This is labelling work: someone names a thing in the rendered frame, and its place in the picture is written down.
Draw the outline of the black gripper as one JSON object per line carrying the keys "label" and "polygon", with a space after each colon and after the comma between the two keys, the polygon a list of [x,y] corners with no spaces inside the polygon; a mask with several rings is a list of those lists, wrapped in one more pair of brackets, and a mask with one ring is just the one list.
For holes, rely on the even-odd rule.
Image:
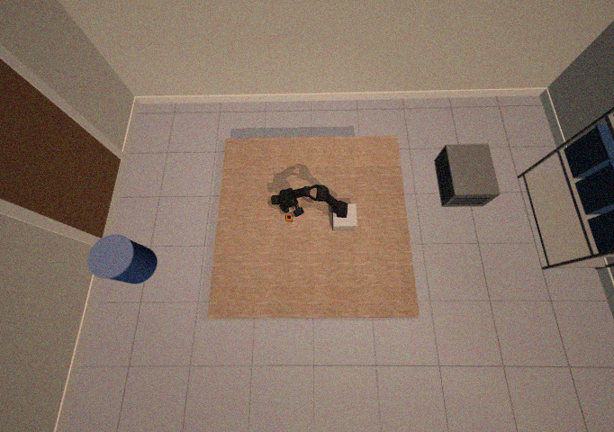
{"label": "black gripper", "polygon": [[[289,188],[289,189],[287,189],[287,190],[288,190],[288,191],[292,191],[292,190],[293,190],[293,188]],[[289,206],[291,206],[291,207],[293,207],[293,206],[294,206],[294,207],[295,207],[295,209],[296,209],[296,210],[295,210],[295,211],[293,211],[293,214],[294,214],[294,216],[295,216],[295,217],[298,217],[298,216],[300,216],[301,214],[303,214],[303,213],[304,213],[304,211],[303,211],[302,207],[300,207],[300,208],[299,208],[299,206],[298,206],[298,204],[297,204],[297,203],[298,203],[298,202],[297,202],[297,200],[296,200],[296,198],[295,198],[295,199],[294,199],[294,203],[293,203],[292,205],[288,205],[288,207],[289,207]],[[298,207],[298,208],[297,208],[297,207]]]}

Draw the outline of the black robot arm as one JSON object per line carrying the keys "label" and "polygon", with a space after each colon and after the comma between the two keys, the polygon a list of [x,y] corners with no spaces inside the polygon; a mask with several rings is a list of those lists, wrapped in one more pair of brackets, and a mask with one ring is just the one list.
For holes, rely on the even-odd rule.
{"label": "black robot arm", "polygon": [[[310,195],[310,190],[317,187],[316,198]],[[280,204],[280,208],[283,212],[288,213],[288,205],[294,203],[295,198],[310,197],[314,201],[326,202],[332,207],[332,211],[337,214],[337,217],[346,218],[348,214],[348,204],[346,202],[337,201],[330,195],[329,189],[325,185],[315,184],[313,186],[305,186],[304,188],[288,191],[281,190],[279,195],[271,196],[272,204]]]}

